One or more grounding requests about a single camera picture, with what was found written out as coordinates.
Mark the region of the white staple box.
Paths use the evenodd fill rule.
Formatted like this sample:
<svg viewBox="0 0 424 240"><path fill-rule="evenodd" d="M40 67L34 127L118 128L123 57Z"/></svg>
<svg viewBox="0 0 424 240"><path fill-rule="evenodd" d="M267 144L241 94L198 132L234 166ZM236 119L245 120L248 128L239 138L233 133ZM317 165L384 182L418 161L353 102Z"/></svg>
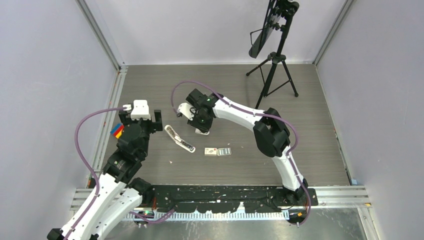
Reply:
<svg viewBox="0 0 424 240"><path fill-rule="evenodd" d="M205 147L204 148L204 155L205 156L217 156L218 155L218 149L213 147Z"/></svg>

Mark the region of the staple box tray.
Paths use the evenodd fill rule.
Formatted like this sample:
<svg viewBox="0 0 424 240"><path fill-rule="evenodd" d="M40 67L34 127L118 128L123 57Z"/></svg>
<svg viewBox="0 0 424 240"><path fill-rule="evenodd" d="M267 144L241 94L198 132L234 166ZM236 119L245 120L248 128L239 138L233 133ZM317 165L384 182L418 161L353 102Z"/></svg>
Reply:
<svg viewBox="0 0 424 240"><path fill-rule="evenodd" d="M229 156L232 154L231 148L218 148L217 149L217 156Z"/></svg>

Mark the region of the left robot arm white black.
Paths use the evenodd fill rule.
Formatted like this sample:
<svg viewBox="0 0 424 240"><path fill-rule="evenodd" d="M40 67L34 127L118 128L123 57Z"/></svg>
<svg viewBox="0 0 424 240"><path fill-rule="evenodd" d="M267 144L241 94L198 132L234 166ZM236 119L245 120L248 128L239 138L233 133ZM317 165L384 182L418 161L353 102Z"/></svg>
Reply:
<svg viewBox="0 0 424 240"><path fill-rule="evenodd" d="M162 112L154 110L151 120L135 109L118 111L123 129L117 150L94 178L95 188L76 214L63 227L51 229L47 239L103 240L134 208L154 201L154 187L135 174L148 156L150 135L163 130Z"/></svg>

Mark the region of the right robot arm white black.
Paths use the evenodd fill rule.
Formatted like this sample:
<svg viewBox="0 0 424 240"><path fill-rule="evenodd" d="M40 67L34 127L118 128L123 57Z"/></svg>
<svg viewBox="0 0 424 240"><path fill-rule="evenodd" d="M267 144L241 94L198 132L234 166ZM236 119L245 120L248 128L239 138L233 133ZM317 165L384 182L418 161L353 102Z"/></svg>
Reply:
<svg viewBox="0 0 424 240"><path fill-rule="evenodd" d="M273 160L281 176L287 202L299 205L305 199L307 182L293 159L290 131L277 110L250 108L221 94L206 95L194 89L176 112L203 134L210 131L214 119L228 120L252 131L258 150Z"/></svg>

